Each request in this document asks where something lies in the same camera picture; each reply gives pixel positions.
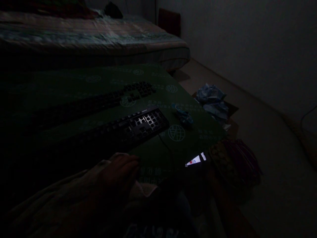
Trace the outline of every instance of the keyboard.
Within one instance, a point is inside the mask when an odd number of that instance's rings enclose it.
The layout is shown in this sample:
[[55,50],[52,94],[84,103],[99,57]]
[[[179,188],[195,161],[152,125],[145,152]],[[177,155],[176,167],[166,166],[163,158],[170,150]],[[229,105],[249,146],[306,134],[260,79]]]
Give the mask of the keyboard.
[[72,136],[15,164],[8,193],[15,193],[15,198],[23,201],[50,184],[92,168],[116,152],[129,152],[168,128],[168,120],[153,106]]
[[139,94],[134,95],[131,92],[127,97],[129,102],[139,100],[156,92],[150,83],[142,81],[125,85],[123,89],[110,93],[43,108],[33,112],[31,130],[27,133],[32,134],[40,130],[47,130],[63,123],[119,106],[124,93],[132,90],[137,90]]

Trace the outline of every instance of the white wall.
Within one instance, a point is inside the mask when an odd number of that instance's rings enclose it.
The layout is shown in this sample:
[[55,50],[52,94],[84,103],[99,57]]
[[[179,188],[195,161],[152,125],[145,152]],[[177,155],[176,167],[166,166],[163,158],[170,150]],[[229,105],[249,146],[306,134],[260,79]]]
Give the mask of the white wall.
[[[309,0],[157,0],[181,14],[194,59],[299,121],[317,105],[317,16]],[[317,110],[304,128],[317,134]]]
[[[104,9],[110,0],[85,0],[90,8]],[[116,4],[123,14],[139,15],[155,22],[154,0],[111,0]]]

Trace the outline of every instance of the hand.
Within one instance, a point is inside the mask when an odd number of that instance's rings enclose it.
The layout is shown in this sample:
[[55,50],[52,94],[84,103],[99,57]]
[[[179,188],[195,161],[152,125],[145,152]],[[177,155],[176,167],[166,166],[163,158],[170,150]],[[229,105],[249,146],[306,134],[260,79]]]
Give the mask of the hand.
[[139,171],[139,157],[135,155],[118,155],[98,177],[98,189],[107,193],[116,201],[125,201],[135,182]]

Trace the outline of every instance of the table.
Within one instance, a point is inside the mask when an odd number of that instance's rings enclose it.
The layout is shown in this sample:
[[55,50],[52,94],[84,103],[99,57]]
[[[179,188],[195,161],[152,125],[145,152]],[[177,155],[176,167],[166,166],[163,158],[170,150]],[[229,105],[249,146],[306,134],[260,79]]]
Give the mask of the table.
[[[126,92],[118,107],[35,135],[22,133],[34,110],[123,89],[126,84],[140,81],[150,82],[157,92],[132,102],[127,100],[131,92]],[[7,158],[3,177],[6,168],[22,155],[152,105],[160,108],[170,128],[160,134],[166,145],[155,136],[130,151],[141,157],[140,182],[159,184],[174,172],[173,164],[176,170],[183,168],[185,163],[225,136],[219,124],[157,64],[6,73],[0,88],[3,152]],[[180,125],[172,103],[191,113],[194,120],[191,129]]]

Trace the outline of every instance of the floor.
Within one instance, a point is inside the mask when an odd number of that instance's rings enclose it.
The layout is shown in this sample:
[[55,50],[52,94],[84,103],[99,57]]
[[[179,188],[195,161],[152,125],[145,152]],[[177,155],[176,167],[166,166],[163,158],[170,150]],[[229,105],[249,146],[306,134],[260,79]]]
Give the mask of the floor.
[[[232,116],[239,125],[237,137],[253,150],[264,176],[251,199],[239,207],[261,237],[315,237],[317,172],[278,113],[195,60],[176,71],[174,78],[190,94],[205,83],[215,84],[227,94],[226,101],[240,108]],[[195,218],[200,234],[225,237],[213,200],[210,206],[215,226],[202,216]]]

